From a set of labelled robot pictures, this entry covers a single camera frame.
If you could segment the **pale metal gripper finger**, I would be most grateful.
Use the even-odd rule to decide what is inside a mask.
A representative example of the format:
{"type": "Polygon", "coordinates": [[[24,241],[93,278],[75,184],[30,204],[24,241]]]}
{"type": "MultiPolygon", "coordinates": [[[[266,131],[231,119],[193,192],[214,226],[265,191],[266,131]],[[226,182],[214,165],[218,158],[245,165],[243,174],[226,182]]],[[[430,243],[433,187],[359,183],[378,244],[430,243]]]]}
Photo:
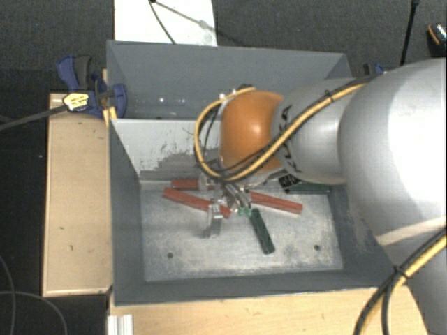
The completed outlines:
{"type": "Polygon", "coordinates": [[[214,206],[213,204],[208,206],[207,210],[207,221],[206,226],[203,231],[204,238],[210,238],[213,232],[213,220],[214,220],[214,206]]]}
{"type": "Polygon", "coordinates": [[[223,214],[221,213],[221,207],[219,204],[212,205],[212,236],[219,236],[221,230],[221,224],[223,220],[223,214]]]}

